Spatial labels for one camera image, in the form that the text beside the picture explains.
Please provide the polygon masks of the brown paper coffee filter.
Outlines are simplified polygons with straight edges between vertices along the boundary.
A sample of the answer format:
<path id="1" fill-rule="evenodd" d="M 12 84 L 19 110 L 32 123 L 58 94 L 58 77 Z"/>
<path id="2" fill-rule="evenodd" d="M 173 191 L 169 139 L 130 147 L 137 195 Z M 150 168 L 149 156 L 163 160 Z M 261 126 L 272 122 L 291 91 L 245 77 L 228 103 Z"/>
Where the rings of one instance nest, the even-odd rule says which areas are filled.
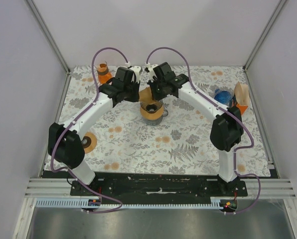
<path id="1" fill-rule="evenodd" d="M 139 91 L 139 101 L 146 104 L 153 104 L 156 102 L 152 96 L 150 87 L 146 87 L 145 89 Z"/>

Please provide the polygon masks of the glass coffee server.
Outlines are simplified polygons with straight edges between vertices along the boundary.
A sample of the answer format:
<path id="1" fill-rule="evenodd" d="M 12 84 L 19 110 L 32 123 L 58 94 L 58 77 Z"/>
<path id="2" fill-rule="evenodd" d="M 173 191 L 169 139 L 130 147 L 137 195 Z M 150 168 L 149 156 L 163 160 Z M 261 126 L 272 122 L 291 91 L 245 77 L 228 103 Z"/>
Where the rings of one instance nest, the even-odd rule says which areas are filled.
<path id="1" fill-rule="evenodd" d="M 168 110 L 164 107 L 160 108 L 157 112 L 150 114 L 140 109 L 143 121 L 148 125 L 158 125 L 162 122 L 163 118 L 168 116 Z"/>

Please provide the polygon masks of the orange coffee filter box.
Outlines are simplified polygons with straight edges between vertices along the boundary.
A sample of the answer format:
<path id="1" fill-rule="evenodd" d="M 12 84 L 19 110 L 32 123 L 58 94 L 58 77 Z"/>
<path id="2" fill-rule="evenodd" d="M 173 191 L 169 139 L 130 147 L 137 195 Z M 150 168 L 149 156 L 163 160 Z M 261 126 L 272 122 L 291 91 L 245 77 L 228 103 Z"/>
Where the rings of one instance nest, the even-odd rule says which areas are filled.
<path id="1" fill-rule="evenodd" d="M 230 107 L 236 106 L 240 110 L 241 115 L 243 115 L 250 105 L 250 102 L 248 85 L 238 82 L 234 88 L 233 97 L 230 101 Z"/>

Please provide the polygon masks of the clear glass dripper cone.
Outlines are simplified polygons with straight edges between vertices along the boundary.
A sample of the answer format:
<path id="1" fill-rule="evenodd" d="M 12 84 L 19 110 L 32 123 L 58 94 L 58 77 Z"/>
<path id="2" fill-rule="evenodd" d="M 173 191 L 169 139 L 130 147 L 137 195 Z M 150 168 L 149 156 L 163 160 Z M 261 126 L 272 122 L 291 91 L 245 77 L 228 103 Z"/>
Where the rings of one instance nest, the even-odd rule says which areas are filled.
<path id="1" fill-rule="evenodd" d="M 150 114 L 153 114 L 155 112 L 157 112 L 161 107 L 163 106 L 163 101 L 157 101 L 154 103 L 145 103 L 145 102 L 140 102 L 140 107 L 145 111 L 148 112 Z"/>

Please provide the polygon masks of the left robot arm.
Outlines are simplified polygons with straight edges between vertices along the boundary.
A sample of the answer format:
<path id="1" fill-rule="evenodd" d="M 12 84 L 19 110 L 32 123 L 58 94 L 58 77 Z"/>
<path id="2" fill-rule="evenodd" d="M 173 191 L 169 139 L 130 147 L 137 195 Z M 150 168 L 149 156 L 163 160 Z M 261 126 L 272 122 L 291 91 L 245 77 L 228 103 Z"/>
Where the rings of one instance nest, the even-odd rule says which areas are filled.
<path id="1" fill-rule="evenodd" d="M 115 76 L 99 87 L 96 97 L 81 111 L 65 123 L 55 122 L 49 127 L 48 154 L 73 172 L 87 195 L 95 195 L 99 183 L 94 180 L 95 172 L 84 160 L 82 139 L 96 121 L 118 103 L 139 101 L 141 73 L 140 66 L 119 67 Z"/>

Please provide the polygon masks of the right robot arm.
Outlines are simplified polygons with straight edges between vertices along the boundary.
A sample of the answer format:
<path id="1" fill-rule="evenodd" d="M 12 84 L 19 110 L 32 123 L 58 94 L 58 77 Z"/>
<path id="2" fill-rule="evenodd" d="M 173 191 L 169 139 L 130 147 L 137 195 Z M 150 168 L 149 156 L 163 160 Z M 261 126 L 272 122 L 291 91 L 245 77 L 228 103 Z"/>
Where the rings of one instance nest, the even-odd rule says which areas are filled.
<path id="1" fill-rule="evenodd" d="M 237 107 L 228 108 L 202 92 L 185 74 L 176 75 L 171 66 L 146 63 L 145 71 L 150 74 L 148 85 L 156 101 L 167 96 L 181 99 L 199 110 L 211 123 L 210 140 L 218 151 L 219 172 L 217 190 L 223 196 L 235 191 L 240 181 L 234 171 L 234 149 L 244 133 L 240 126 L 241 113 Z"/>

